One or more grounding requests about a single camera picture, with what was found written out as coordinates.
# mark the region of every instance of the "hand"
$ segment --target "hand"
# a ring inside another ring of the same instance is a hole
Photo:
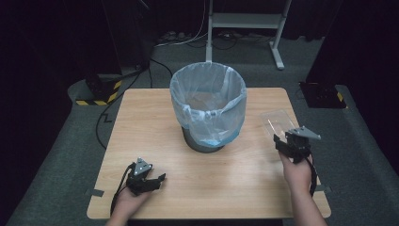
[[[308,162],[304,159],[301,162],[294,164],[291,160],[282,152],[279,152],[282,165],[284,167],[284,178],[290,187],[291,192],[306,191],[309,193],[311,186],[311,168]]]
[[[117,203],[112,213],[111,219],[106,223],[107,226],[125,225],[129,218],[138,210],[138,208],[147,200],[151,191],[144,192],[135,196],[128,187],[122,189],[118,195]]]

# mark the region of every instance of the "plastic bag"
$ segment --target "plastic bag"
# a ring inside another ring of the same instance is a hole
[[[246,115],[247,88],[233,68],[214,63],[190,64],[170,81],[179,124],[204,147],[221,147],[240,133]]]

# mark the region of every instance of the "trash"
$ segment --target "trash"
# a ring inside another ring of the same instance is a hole
[[[239,135],[247,88],[233,68],[214,62],[187,65],[173,74],[170,94],[185,140],[194,150],[215,152]]]

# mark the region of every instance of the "white metal frame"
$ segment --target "white metal frame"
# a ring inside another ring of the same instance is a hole
[[[214,27],[237,27],[237,28],[271,28],[277,29],[274,41],[270,41],[270,49],[279,70],[284,69],[281,56],[279,55],[279,40],[282,29],[287,19],[288,10],[292,0],[285,2],[281,14],[248,14],[248,13],[214,13],[214,1],[210,1],[208,19],[208,40],[206,44],[206,62],[212,62],[212,29]]]

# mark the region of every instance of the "black strap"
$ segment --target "black strap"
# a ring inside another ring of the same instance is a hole
[[[310,193],[311,196],[313,197],[314,194],[314,190],[316,189],[317,186],[317,172],[316,172],[316,168],[314,167],[314,159],[313,159],[313,163],[311,163],[311,161],[305,157],[306,162],[308,163],[309,167],[311,168],[311,189],[310,189]]]

